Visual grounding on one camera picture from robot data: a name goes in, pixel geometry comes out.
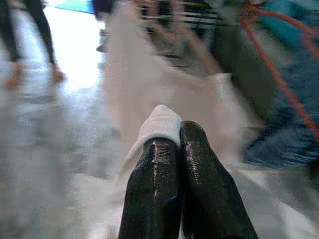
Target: tiled floor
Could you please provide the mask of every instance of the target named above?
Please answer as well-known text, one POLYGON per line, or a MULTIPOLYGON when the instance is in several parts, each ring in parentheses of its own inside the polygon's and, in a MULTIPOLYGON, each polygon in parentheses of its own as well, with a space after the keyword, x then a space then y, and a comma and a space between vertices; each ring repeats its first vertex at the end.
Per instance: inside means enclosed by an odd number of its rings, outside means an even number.
MULTIPOLYGON (((111 165, 121 148, 101 88, 101 63, 107 55, 95 51, 99 30, 94 16, 49 7, 45 11, 67 79, 57 86, 51 83, 35 26, 19 12, 24 85, 16 93, 0 88, 0 238, 44 239, 48 233, 50 238, 87 238, 88 226, 103 210, 108 187, 104 179, 114 173, 111 165), (65 217, 63 225, 55 227, 54 222, 61 221, 55 213, 59 209, 65 217), (16 219, 19 236, 12 235, 10 227, 16 219)), ((0 82, 10 72, 5 58, 0 47, 0 82)), ((225 92, 229 101, 236 101, 233 110, 242 126, 262 125, 236 89, 225 92)), ((316 194, 303 184, 303 177, 243 165, 238 158, 227 165, 260 239, 318 238, 316 194)))

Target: red strap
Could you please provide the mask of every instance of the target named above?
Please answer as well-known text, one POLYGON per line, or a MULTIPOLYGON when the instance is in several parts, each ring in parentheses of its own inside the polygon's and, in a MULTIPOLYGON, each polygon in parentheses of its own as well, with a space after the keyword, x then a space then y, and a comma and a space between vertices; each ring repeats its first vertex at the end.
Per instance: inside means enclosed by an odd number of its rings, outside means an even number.
POLYGON ((312 28, 304 25, 302 22, 285 16, 283 14, 272 12, 272 11, 264 11, 260 10, 257 7, 248 4, 247 5, 247 13, 242 18, 242 26, 246 30, 249 38, 254 42, 257 50, 261 54, 262 58, 266 62, 269 70, 271 71, 274 79, 279 84, 279 86, 283 89, 285 94, 287 95, 288 100, 290 103, 294 106, 296 112, 303 118, 303 121, 305 125, 312 131, 313 135, 316 137, 317 141, 319 142, 319 129, 317 128, 315 122, 311 119, 311 117, 303 110, 302 104, 299 102, 298 98, 294 95, 294 93, 291 91, 291 89, 288 88, 286 82, 283 80, 281 73, 279 72, 278 68, 274 64, 274 62, 268 57, 268 55, 265 53, 259 42, 256 40, 254 33, 250 27, 249 19, 253 16, 274 16, 277 17, 283 21, 286 21, 295 27, 299 28, 304 32, 304 43, 306 47, 310 50, 310 52, 319 58, 319 49, 314 45, 313 38, 315 36, 318 36, 319 34, 315 32, 312 28))

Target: black pants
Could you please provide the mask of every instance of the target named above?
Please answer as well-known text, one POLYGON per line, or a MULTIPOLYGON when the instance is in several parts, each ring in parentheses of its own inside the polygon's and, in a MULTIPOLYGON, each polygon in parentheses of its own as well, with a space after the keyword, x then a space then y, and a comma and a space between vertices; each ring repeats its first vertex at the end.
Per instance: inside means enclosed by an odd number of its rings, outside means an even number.
MULTIPOLYGON (((54 63, 51 30, 44 15, 41 6, 41 0, 23 0, 23 2, 39 29, 45 47, 48 51, 50 63, 54 63)), ((19 60, 21 56, 17 51, 17 42, 14 35, 13 24, 7 0, 0 0, 0 35, 10 53, 11 61, 19 60)))

